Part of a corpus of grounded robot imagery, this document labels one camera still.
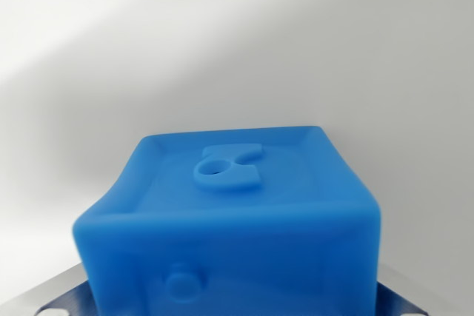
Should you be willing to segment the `gripper right finger with black rubber pad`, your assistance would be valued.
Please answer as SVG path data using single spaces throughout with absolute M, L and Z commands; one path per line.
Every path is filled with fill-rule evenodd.
M 391 267 L 378 268 L 376 315 L 473 315 Z

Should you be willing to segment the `gripper left finger with black rubber pad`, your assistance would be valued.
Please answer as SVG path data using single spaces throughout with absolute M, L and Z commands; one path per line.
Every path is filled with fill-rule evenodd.
M 97 315 L 81 263 L 1 305 L 1 315 Z

